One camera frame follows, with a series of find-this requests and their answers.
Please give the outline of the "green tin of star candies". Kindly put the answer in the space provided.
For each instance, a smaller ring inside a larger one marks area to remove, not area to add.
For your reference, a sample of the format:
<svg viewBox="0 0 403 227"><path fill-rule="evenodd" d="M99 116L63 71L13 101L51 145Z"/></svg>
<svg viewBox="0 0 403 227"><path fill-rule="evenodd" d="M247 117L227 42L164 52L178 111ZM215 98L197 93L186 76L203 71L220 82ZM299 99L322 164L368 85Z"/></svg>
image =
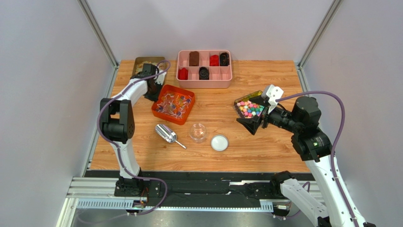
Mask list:
<svg viewBox="0 0 403 227"><path fill-rule="evenodd" d="M255 91L234 101L233 107L239 118L253 118L261 115L264 106L251 101L252 98L259 97L261 94L262 91Z"/></svg>

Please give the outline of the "orange tray of lollipops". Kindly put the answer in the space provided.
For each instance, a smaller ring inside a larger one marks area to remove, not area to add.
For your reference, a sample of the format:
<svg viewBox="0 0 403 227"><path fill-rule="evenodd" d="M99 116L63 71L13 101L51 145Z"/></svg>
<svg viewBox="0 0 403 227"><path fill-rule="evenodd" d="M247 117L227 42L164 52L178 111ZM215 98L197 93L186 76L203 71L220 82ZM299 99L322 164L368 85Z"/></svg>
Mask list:
<svg viewBox="0 0 403 227"><path fill-rule="evenodd" d="M151 110L157 118L184 125L195 101L194 92L172 85L164 85Z"/></svg>

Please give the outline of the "silver metal scoop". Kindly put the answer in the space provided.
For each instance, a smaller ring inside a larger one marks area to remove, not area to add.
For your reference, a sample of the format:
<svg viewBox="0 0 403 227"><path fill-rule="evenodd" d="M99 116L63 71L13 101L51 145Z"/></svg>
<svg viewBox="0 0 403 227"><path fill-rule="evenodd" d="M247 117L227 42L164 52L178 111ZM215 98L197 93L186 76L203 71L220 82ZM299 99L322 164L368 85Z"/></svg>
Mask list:
<svg viewBox="0 0 403 227"><path fill-rule="evenodd" d="M168 126L166 126L164 124L157 124L155 126L155 131L159 136L161 136L168 143L177 143L182 148L187 149L187 147L185 145L183 145L182 143L180 143L177 140L177 134L172 129L170 129Z"/></svg>

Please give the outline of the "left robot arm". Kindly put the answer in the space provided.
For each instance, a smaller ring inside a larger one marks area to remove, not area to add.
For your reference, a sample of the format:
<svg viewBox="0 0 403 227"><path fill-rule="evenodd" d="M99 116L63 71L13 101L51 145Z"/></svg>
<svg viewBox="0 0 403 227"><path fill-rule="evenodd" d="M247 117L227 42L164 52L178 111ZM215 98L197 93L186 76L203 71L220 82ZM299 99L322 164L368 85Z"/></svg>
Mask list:
<svg viewBox="0 0 403 227"><path fill-rule="evenodd" d="M120 176L115 185L115 196L143 196L146 192L141 168L136 161L132 138L135 131L133 105L142 97L156 101L162 84L157 83L164 77L168 68L160 70L162 60L157 64L145 63L142 71L133 75L128 85L117 95L100 101L97 117L97 130L100 136L114 148Z"/></svg>

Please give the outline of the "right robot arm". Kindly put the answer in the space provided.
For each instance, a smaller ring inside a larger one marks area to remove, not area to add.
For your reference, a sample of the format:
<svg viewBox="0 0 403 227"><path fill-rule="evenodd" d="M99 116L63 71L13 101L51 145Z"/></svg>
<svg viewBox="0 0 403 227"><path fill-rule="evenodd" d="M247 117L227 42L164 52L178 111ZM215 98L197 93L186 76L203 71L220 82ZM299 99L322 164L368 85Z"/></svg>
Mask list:
<svg viewBox="0 0 403 227"><path fill-rule="evenodd" d="M272 176L271 194L290 199L315 227L372 227L345 191L345 183L338 175L333 143L319 128L321 111L316 99L300 96L291 111L282 106L270 111L270 107L268 100L261 96L243 97L235 101L237 122L252 135L268 124L292 132L292 146L311 171L324 203L315 199L288 171Z"/></svg>

